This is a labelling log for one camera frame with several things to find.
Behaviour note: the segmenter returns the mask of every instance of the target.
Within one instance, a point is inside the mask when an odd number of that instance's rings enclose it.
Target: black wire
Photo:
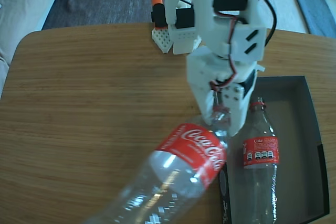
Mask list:
[[[188,2],[187,0],[180,0],[180,1],[183,2],[183,3],[186,3],[186,4],[189,4],[189,5],[193,6],[193,4],[190,3],[190,2]]]
[[[270,9],[270,11],[272,12],[272,15],[273,15],[273,25],[272,25],[272,28],[271,28],[271,31],[269,32],[267,38],[266,38],[266,42],[265,42],[265,46],[267,46],[267,44],[269,43],[269,41],[272,39],[272,36],[275,32],[275,29],[277,27],[277,22],[278,22],[278,19],[277,19],[277,14],[272,6],[272,4],[269,2],[269,0],[264,0],[265,3],[267,4],[268,8]]]

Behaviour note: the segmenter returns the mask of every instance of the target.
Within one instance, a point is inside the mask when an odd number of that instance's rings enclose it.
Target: white 3d-printed robot arm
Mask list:
[[[194,27],[177,28],[179,0],[165,0],[174,53],[192,52],[187,56],[187,80],[205,122],[211,123],[214,90],[220,91],[223,103],[232,114],[229,133],[235,135],[245,123],[257,71],[262,70],[257,62],[264,56],[266,27],[260,20],[258,0],[237,0],[244,8],[236,16],[224,14],[223,17],[220,12],[223,9],[216,8],[215,0],[191,1]],[[198,36],[206,46],[194,51],[198,47],[197,43],[195,46]]]

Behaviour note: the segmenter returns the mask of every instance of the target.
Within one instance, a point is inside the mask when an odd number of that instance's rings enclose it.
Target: white cushion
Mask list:
[[[0,57],[11,64],[19,42],[35,30],[54,0],[0,0]]]
[[[9,66],[7,62],[0,57],[0,97],[2,95],[2,89],[4,88],[5,81],[7,78]]]

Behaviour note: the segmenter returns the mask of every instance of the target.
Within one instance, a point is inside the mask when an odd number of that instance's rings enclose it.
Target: coca-cola logo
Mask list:
[[[214,170],[219,170],[224,165],[224,149],[215,145],[211,140],[202,135],[202,130],[190,130],[181,135],[182,139],[193,142],[207,157]]]

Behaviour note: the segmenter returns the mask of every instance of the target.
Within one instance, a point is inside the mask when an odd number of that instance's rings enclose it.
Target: floor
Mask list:
[[[277,29],[308,33],[306,22],[296,0],[269,0],[278,17]],[[267,28],[272,27],[272,14],[264,1],[260,0],[259,10]]]

